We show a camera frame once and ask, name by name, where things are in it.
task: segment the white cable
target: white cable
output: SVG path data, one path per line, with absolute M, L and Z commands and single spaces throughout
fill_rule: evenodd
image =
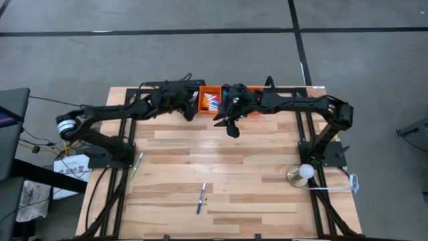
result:
M 349 175 L 349 187 L 304 187 L 307 190 L 351 190 L 355 194 L 359 188 L 360 184 L 358 183 L 358 176 L 356 174 Z

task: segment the wooden tabletop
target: wooden tabletop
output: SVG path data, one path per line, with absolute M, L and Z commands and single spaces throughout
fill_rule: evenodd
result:
M 126 89 L 111 88 L 107 105 L 123 104 Z M 307 89 L 310 96 L 326 94 L 324 88 Z M 126 188 L 120 238 L 162 238 L 164 234 L 171 238 L 253 238 L 256 233 L 264 238 L 317 237 L 309 191 L 292 187 L 286 179 L 286 171 L 300 164 L 296 114 L 251 115 L 237 123 L 241 131 L 237 139 L 228 137 L 225 128 L 214 127 L 212 118 L 197 114 L 187 122 L 174 112 L 137 122 L 136 158 L 140 151 L 144 157 Z M 306 118 L 302 118 L 309 137 Z M 313 119 L 319 133 L 326 123 L 318 114 Z M 104 121 L 101 132 L 117 135 L 119 124 L 119 120 Z M 76 235 L 84 232 L 88 202 L 101 171 L 90 175 Z M 337 168 L 324 172 L 328 187 L 348 186 L 345 174 Z M 107 171 L 92 202 L 90 223 L 104 207 L 109 179 Z M 205 197 L 197 215 L 204 182 Z M 329 193 L 342 219 L 361 232 L 351 192 Z M 320 209 L 328 233 L 321 203 Z M 108 234 L 115 212 L 113 207 Z

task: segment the green marker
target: green marker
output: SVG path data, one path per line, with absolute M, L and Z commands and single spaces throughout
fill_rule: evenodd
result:
M 140 165 L 141 159 L 142 159 L 142 152 L 141 152 L 140 156 L 138 157 L 138 160 L 136 160 L 136 163 L 134 165 L 134 169 L 132 170 L 132 173 L 131 173 L 131 176 L 129 177 L 129 180 L 132 180 L 132 178 L 134 178 L 136 169 L 138 168 L 138 165 Z

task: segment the white ball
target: white ball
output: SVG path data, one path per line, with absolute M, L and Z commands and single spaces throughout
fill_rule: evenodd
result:
M 314 168 L 309 164 L 303 164 L 299 168 L 299 174 L 306 179 L 312 178 L 315 174 Z

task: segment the concrete floor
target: concrete floor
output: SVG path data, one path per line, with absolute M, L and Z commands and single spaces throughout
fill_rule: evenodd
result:
M 299 0 L 301 27 L 428 26 L 428 3 L 407 0 Z M 292 27 L 287 1 L 269 0 L 12 0 L 0 32 Z M 398 139 L 395 129 L 428 115 L 427 32 L 302 34 L 313 85 L 355 107 L 342 133 L 367 236 L 426 240 L 426 153 Z M 111 86 L 176 80 L 192 72 L 208 84 L 303 85 L 292 33 L 98 37 L 0 37 L 0 89 L 104 104 Z M 30 100 L 25 127 L 58 140 L 55 117 L 68 106 Z M 19 149 L 41 166 L 54 156 Z M 54 202 L 37 223 L 46 240 L 74 235 L 82 196 Z

